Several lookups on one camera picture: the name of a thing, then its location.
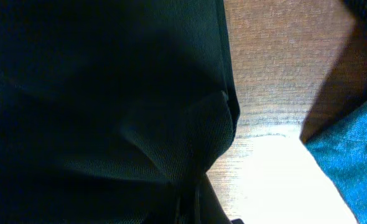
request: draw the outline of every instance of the wooden floor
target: wooden floor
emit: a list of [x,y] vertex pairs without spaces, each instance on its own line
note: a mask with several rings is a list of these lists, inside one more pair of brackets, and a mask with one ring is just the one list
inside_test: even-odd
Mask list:
[[[365,100],[364,25],[340,0],[225,0],[225,11],[241,117],[232,147],[208,172],[225,212],[248,223],[269,223],[255,214],[273,215],[278,205],[297,200],[302,205],[281,209],[279,215],[289,222],[304,208],[298,222],[312,223],[315,217],[303,200],[313,197],[309,200],[320,203],[311,202],[315,212],[326,213],[315,223],[342,223],[343,217],[353,222],[299,139],[305,141]],[[294,175],[299,170],[307,172]],[[288,172],[293,175],[283,178]],[[270,179],[265,182],[264,176]],[[298,179],[306,180],[298,184]],[[326,191],[318,197],[305,193],[312,187]]]

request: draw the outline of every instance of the black cloth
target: black cloth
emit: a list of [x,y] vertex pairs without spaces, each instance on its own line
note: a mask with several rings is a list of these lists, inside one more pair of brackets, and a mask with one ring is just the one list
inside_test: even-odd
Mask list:
[[0,1],[0,223],[230,223],[222,0]]

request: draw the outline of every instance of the black garment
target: black garment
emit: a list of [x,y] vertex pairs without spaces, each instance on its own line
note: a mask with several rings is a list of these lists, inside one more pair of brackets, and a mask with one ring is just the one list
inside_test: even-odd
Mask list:
[[222,0],[0,1],[0,223],[230,223]]

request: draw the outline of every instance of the blue fabric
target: blue fabric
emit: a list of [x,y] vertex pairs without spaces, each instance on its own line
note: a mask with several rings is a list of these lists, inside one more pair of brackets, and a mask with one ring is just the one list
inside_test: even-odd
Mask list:
[[359,223],[367,223],[367,102],[307,148]]

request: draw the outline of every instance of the brown wood grain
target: brown wood grain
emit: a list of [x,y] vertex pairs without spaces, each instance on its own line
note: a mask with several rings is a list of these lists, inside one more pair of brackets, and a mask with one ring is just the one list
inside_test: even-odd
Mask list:
[[236,218],[253,139],[305,141],[365,100],[367,31],[339,0],[225,0],[225,11],[241,117],[208,175]]

